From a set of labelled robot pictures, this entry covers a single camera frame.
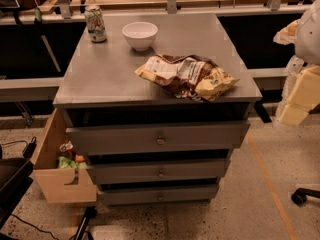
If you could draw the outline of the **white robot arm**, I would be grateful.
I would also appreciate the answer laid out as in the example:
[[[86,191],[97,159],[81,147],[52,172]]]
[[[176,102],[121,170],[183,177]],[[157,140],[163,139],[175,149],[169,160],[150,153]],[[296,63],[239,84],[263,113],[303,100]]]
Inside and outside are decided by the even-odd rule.
[[[320,0],[277,32],[273,41],[294,45],[276,118],[282,124],[297,126],[320,104]]]

